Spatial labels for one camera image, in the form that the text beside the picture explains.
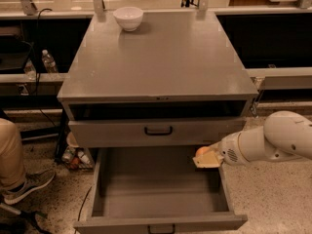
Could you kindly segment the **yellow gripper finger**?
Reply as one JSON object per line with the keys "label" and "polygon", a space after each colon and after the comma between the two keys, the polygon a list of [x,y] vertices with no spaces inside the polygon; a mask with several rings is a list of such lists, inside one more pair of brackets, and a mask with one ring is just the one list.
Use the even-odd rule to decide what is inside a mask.
{"label": "yellow gripper finger", "polygon": [[216,151],[211,150],[199,157],[193,157],[194,164],[200,169],[219,168],[223,162],[223,157]]}

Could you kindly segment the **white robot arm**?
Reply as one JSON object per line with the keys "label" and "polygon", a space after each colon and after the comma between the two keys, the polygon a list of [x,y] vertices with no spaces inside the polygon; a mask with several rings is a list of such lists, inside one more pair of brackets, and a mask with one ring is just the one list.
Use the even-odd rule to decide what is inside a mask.
{"label": "white robot arm", "polygon": [[219,168],[250,162],[283,162],[312,159],[312,122],[300,114],[278,111],[269,115],[262,126],[243,130],[221,141],[200,147],[193,162],[197,168]]}

